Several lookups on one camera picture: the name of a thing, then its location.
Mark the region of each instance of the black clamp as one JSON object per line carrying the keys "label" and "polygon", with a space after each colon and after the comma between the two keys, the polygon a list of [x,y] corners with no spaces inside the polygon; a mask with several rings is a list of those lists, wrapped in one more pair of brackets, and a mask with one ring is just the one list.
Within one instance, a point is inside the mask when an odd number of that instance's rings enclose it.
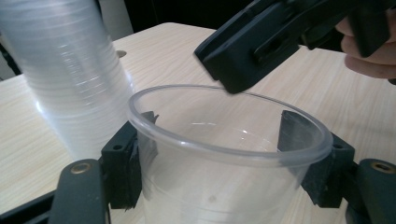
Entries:
{"label": "black clamp", "polygon": [[238,93],[267,76],[299,45],[340,51],[342,36],[333,27],[346,16],[361,56],[370,56],[389,39],[386,10],[395,5],[396,0],[256,0],[194,53],[229,93]]}

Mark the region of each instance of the clear plastic cup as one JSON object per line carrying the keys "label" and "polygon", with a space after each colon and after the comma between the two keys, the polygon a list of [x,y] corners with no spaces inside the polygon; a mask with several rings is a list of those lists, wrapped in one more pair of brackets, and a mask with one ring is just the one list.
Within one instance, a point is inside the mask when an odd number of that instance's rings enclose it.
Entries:
{"label": "clear plastic cup", "polygon": [[308,166],[332,147],[318,120],[252,93],[162,86],[129,104],[147,224],[278,224]]}

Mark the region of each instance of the transparent container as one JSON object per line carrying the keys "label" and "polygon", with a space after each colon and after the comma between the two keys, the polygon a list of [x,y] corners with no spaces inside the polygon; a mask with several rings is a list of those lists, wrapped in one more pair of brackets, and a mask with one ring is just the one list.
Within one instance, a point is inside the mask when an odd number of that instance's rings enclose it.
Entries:
{"label": "transparent container", "polygon": [[134,86],[94,1],[2,0],[0,32],[73,159],[98,159]]}
{"label": "transparent container", "polygon": [[331,151],[326,127],[252,93],[176,85],[130,100],[147,224],[280,223],[311,163]]}

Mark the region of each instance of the human hand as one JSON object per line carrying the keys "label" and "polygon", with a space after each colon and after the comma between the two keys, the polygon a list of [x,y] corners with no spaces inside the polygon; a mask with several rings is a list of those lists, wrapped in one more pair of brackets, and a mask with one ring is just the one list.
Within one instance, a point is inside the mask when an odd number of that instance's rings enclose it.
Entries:
{"label": "human hand", "polygon": [[390,39],[370,57],[362,58],[359,54],[355,38],[349,27],[347,18],[336,25],[336,29],[344,34],[341,48],[346,54],[347,68],[377,78],[396,78],[396,9],[387,11]]}

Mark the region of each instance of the table surface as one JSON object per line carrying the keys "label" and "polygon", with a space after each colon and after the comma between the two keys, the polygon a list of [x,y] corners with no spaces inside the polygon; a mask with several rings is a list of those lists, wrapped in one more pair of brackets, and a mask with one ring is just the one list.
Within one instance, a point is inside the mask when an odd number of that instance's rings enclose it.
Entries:
{"label": "table surface", "polygon": [[[114,42],[126,51],[123,67],[137,91],[165,84],[214,82],[193,51],[213,30],[165,23]],[[295,105],[323,122],[356,148],[355,161],[374,158],[396,163],[396,87],[356,74],[344,54],[300,48],[249,91]],[[40,117],[24,76],[0,82],[0,214],[56,188],[72,162],[64,146]],[[340,209],[314,206],[299,189],[284,223],[346,223]],[[135,210],[111,211],[113,223],[144,223]]]}

